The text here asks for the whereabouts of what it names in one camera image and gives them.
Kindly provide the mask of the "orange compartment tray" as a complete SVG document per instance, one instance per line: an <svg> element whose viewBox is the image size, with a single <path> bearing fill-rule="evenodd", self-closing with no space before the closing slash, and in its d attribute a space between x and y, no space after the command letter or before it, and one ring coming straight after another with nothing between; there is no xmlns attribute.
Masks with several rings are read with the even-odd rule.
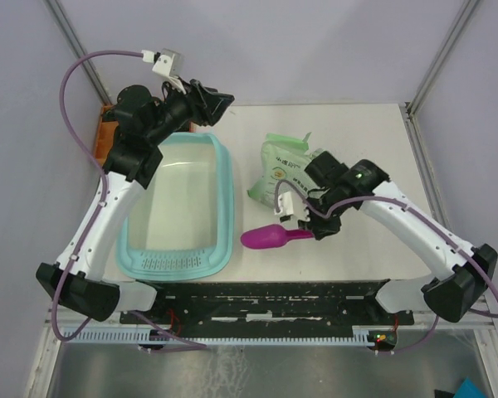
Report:
<svg viewBox="0 0 498 398"><path fill-rule="evenodd" d="M103 106L100 111L93 149L93 156L101 166L105 163L108 153L113 146L115 130L118 125L112 114L112 106Z"/></svg>

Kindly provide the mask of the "aluminium frame rail left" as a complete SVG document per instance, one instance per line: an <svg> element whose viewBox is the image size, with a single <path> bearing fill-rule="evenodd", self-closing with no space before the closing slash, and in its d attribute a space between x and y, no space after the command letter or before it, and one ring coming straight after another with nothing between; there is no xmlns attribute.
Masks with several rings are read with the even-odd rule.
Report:
<svg viewBox="0 0 498 398"><path fill-rule="evenodd" d="M71 19L67 16L66 10L58 0L43 0L42 1L51 14L53 21L58 26L61 34L64 36L67 45L70 47L74 56L79 59L87 54L87 50L81 43L81 40L76 32L76 29L71 23ZM110 95L104 87L102 80L97 73L92 61L85 61L82 64L82 70L87 77L90 85L96 92L100 102L103 105L112 104Z"/></svg>

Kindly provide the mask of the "blue object bottom corner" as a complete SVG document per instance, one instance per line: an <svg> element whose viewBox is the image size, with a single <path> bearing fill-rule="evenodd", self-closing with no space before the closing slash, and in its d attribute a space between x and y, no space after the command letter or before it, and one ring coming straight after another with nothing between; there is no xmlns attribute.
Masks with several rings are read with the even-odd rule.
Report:
<svg viewBox="0 0 498 398"><path fill-rule="evenodd" d="M486 398L482 392L469 378L466 378L454 393L454 398Z"/></svg>

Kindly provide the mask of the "green cat litter bag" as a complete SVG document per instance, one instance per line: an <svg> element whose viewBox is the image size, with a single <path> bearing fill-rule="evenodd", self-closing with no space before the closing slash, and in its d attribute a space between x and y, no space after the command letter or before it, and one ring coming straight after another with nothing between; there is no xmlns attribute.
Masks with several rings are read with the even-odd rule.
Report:
<svg viewBox="0 0 498 398"><path fill-rule="evenodd" d="M304 138L268 133L261 146L262 175L247 191L248 196L270 208L275 204L276 184L283 179L294 183L306 196L319 186L305 172L309 163L323 150L309 150L311 132Z"/></svg>

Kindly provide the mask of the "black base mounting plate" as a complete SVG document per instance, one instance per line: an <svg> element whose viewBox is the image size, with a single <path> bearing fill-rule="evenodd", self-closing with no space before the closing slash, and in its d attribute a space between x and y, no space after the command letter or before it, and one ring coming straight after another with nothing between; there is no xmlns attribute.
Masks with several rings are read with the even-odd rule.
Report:
<svg viewBox="0 0 498 398"><path fill-rule="evenodd" d="M156 283L143 315L181 337L351 337L355 326L411 326L410 312L391 314L374 295L380 282Z"/></svg>

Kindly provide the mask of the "teal plastic litter box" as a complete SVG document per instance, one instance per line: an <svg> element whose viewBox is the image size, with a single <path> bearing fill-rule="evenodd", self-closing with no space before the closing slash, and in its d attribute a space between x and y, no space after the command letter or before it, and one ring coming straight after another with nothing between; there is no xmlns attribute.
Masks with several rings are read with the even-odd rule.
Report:
<svg viewBox="0 0 498 398"><path fill-rule="evenodd" d="M159 149L159 168L116 241L116 264L126 276L149 282L216 274L232 255L230 153L209 133L175 133Z"/></svg>

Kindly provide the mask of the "magenta plastic litter scoop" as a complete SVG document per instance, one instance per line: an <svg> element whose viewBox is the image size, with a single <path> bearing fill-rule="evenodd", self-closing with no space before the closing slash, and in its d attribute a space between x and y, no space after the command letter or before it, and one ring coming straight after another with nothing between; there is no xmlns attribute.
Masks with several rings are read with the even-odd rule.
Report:
<svg viewBox="0 0 498 398"><path fill-rule="evenodd" d="M314 238L310 231L301 229L287 230L281 225L273 224L244 232L240 237L240 241L248 249L265 250L283 247L293 240Z"/></svg>

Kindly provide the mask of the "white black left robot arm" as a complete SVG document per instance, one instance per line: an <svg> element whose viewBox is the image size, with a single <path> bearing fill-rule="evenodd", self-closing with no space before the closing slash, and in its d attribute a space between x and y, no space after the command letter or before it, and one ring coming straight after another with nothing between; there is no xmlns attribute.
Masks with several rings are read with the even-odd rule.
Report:
<svg viewBox="0 0 498 398"><path fill-rule="evenodd" d="M104 281L110 249L159 168L160 144L186 123L215 125L235 100L198 80L183 83L181 90L168 82L163 88L164 99L142 85L120 91L111 109L118 123L114 142L90 208L58 259L36 271L37 281L56 304L96 321L135 309L148 323L165 318L166 302L148 285Z"/></svg>

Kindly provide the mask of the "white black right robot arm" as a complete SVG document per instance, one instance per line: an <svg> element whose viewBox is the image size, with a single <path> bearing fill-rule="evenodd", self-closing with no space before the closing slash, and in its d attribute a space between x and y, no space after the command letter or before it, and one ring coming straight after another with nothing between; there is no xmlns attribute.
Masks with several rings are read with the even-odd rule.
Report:
<svg viewBox="0 0 498 398"><path fill-rule="evenodd" d="M305 168L316 188L309 191L307 222L300 226L317 240L339 232L340 217L350 208L376 220L403 242L430 273L415 279L390 279L364 304L375 324L395 313L429 309L440 318L459 322L489 288L497 251L457 237L415 206L389 175L363 159L352 167L322 152Z"/></svg>

